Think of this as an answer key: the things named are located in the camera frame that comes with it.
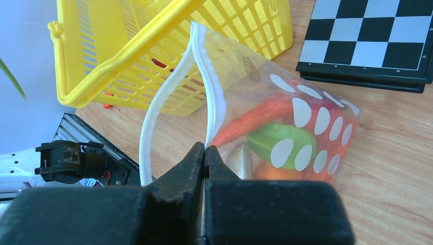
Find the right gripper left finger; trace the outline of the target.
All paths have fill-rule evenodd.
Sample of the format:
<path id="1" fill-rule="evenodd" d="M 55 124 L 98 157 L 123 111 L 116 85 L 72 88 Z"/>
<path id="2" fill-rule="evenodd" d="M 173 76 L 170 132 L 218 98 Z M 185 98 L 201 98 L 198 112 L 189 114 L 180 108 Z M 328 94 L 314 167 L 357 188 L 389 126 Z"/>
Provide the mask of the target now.
<path id="1" fill-rule="evenodd" d="M 26 190 L 1 218 L 1 244 L 200 244 L 205 147 L 145 186 Z"/>

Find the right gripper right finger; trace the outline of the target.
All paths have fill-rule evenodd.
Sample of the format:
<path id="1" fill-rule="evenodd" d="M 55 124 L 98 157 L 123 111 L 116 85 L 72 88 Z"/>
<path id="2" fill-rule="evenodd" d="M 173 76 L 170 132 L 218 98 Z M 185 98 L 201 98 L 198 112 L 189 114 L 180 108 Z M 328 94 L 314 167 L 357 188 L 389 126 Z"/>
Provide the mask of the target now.
<path id="1" fill-rule="evenodd" d="M 342 200 L 320 181 L 241 180 L 210 146 L 204 244 L 354 244 Z"/>

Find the brown kiwi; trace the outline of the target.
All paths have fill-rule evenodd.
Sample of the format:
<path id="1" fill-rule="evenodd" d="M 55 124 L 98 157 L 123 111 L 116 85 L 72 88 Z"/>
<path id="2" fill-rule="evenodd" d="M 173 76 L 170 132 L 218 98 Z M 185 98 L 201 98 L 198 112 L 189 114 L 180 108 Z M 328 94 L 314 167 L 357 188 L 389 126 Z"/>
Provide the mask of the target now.
<path id="1" fill-rule="evenodd" d="M 247 142 L 237 144 L 228 154 L 225 164 L 242 180 L 252 179 L 252 151 Z"/>

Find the green star fruit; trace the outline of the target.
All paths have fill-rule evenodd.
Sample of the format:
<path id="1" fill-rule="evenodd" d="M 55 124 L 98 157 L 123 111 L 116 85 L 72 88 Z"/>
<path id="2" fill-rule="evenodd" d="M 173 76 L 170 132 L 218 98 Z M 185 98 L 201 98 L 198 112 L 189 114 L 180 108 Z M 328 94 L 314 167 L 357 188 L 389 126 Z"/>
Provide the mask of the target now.
<path id="1" fill-rule="evenodd" d="M 271 122 L 247 135 L 254 154 L 275 168 L 303 171 L 317 154 L 317 141 L 308 130 Z"/>

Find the polka dot zip bag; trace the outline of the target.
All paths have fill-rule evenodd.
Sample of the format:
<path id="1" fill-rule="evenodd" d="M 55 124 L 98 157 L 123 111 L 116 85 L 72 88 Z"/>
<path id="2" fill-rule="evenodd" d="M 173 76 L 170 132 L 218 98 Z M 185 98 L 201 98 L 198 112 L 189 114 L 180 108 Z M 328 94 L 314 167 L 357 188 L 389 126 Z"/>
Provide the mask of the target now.
<path id="1" fill-rule="evenodd" d="M 243 180 L 331 182 L 359 108 L 234 39 L 192 22 L 177 67 L 156 92 L 139 142 L 142 186 L 152 168 L 197 141 Z"/>

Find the red chili pepper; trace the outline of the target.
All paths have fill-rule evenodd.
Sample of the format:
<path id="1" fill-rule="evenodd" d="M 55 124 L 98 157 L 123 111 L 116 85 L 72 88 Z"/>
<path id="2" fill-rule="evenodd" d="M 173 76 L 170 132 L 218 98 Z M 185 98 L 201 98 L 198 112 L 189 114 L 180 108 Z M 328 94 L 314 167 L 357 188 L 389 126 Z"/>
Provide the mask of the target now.
<path id="1" fill-rule="evenodd" d="M 290 100 L 267 99 L 230 121 L 216 134 L 210 144 L 215 146 L 228 144 L 287 114 L 293 114 L 293 104 Z"/>

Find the yellow plastic basket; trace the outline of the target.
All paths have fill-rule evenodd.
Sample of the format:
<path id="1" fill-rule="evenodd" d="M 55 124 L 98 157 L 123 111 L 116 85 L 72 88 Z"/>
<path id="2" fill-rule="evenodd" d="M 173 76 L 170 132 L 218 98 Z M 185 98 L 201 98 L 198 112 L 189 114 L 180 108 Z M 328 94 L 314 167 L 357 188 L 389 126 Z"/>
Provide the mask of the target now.
<path id="1" fill-rule="evenodd" d="M 58 101 L 82 108 L 105 102 L 147 110 L 171 75 L 155 74 L 155 58 L 176 68 L 192 22 L 215 30 L 207 48 L 218 54 L 215 70 L 230 97 L 257 101 L 265 85 L 256 72 L 241 70 L 244 46 L 273 59 L 293 45 L 288 1 L 57 1 L 57 21 L 48 24 L 54 45 Z M 104 92 L 114 96 L 105 97 Z"/>

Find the orange tangerine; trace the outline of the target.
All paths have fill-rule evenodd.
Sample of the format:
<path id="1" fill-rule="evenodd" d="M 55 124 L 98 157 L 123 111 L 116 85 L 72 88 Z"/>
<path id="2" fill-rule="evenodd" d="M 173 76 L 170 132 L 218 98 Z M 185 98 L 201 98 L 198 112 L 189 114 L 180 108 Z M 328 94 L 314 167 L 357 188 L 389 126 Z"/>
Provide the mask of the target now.
<path id="1" fill-rule="evenodd" d="M 254 180 L 302 180 L 305 172 L 295 169 L 275 168 L 271 163 L 261 161 L 253 172 Z"/>

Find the red apple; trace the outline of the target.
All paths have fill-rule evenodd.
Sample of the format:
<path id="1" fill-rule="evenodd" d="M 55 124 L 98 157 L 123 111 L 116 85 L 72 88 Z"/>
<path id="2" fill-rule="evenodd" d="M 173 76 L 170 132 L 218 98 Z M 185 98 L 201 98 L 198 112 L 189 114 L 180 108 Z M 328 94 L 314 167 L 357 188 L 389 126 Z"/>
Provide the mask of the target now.
<path id="1" fill-rule="evenodd" d="M 354 138 L 360 108 L 311 84 L 302 91 L 306 94 L 301 98 L 311 108 L 311 117 L 304 129 L 311 132 L 317 142 L 303 179 L 330 183 Z"/>

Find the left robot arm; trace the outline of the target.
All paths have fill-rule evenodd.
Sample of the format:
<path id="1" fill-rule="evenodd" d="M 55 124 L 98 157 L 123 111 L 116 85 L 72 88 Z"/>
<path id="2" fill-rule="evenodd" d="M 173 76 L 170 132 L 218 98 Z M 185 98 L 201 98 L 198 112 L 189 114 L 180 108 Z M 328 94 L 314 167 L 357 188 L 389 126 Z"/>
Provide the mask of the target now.
<path id="1" fill-rule="evenodd" d="M 125 185 L 131 174 L 128 160 L 114 157 L 102 143 L 55 140 L 1 155 L 1 201 L 48 182 L 85 187 Z"/>

